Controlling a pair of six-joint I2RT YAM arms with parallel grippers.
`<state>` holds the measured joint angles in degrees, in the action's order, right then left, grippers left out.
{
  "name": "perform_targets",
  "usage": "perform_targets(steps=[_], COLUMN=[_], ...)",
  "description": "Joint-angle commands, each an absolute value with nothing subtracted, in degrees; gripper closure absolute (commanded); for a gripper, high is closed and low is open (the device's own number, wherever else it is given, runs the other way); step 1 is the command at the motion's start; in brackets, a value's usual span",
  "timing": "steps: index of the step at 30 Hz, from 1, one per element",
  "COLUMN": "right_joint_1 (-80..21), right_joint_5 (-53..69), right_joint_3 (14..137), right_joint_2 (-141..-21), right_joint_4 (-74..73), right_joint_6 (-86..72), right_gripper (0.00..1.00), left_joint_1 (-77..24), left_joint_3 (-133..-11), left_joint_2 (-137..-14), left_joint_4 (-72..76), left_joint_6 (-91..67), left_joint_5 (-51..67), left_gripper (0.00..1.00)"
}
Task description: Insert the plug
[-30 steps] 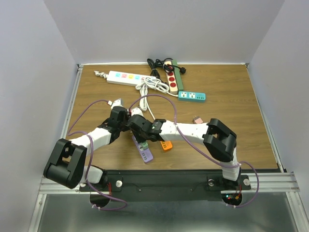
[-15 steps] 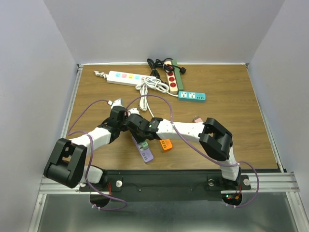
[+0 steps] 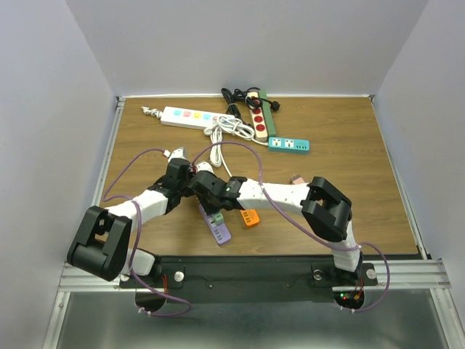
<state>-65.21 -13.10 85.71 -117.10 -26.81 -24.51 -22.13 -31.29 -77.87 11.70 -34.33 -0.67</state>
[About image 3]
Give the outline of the purple power strip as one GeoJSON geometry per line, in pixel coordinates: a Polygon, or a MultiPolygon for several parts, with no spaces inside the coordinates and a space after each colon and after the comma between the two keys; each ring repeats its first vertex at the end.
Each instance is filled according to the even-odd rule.
{"type": "Polygon", "coordinates": [[[219,246],[223,246],[227,242],[229,242],[232,236],[231,236],[230,231],[227,229],[227,226],[225,225],[225,223],[224,222],[217,223],[214,219],[214,215],[213,214],[207,215],[201,205],[199,206],[199,209],[216,243],[219,246]]]}

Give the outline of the orange power strip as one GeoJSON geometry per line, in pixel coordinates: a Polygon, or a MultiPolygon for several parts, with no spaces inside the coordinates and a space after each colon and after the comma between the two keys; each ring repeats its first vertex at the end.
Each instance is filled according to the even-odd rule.
{"type": "Polygon", "coordinates": [[[260,223],[259,215],[255,209],[240,210],[240,215],[247,228],[252,228],[260,223]]]}

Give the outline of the pink charger plug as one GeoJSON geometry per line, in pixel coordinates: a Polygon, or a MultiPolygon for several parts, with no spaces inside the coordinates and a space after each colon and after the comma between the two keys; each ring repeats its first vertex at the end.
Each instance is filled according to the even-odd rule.
{"type": "Polygon", "coordinates": [[[304,178],[301,176],[301,175],[294,175],[291,179],[290,179],[290,183],[292,185],[299,185],[299,184],[305,184],[306,181],[304,180],[304,178]]]}

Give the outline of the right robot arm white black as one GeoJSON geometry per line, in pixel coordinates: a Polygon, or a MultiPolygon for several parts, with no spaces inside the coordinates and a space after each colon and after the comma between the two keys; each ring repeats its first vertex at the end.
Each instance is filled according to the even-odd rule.
{"type": "Polygon", "coordinates": [[[293,226],[331,249],[336,272],[358,279],[363,253],[352,229],[352,202],[323,177],[309,183],[262,183],[246,177],[225,182],[208,171],[199,171],[189,189],[208,208],[276,209],[293,226]]]}

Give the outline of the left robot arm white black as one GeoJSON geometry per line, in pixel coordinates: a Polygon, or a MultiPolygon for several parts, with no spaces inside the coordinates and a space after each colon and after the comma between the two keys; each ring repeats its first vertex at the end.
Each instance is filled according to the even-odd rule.
{"type": "Polygon", "coordinates": [[[112,206],[88,208],[68,250],[68,264],[106,281],[124,269],[131,232],[177,207],[192,177],[190,162],[172,159],[166,174],[134,198],[112,206]]]}

